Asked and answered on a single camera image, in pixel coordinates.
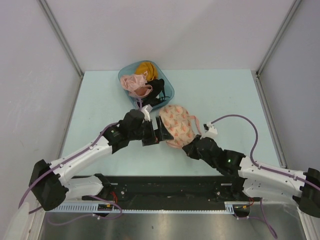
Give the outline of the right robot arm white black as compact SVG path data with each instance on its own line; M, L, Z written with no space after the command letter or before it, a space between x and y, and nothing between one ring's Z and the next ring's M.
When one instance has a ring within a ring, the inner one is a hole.
M184 146L186 155L203 160L224 176L239 180L230 188L231 196L242 201L245 197L294 204L303 213L320 216L320 172L291 170L263 165L249 156L220 148L209 137L197 135Z

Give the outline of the floral mesh laundry bag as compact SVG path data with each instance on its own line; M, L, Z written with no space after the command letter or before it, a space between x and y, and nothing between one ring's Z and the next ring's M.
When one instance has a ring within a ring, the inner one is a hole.
M194 140L197 134L193 130L192 121L198 134L202 134L198 118L191 115L183 106L166 105L159 110L159 116L165 128L173 136L172 140L166 141L170 147L181 149Z

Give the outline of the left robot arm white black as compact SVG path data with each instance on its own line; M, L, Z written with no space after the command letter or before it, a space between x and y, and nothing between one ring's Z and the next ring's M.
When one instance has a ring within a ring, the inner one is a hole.
M156 117L156 123L158 128L154 129L147 110L130 110L122 120L105 127L95 140L69 156L49 163L43 159L36 162L27 191L33 193L45 211L57 208L65 200L83 196L107 199L111 188L102 174L85 178L75 178L75 175L98 158L127 147L131 141L150 146L173 140L160 116Z

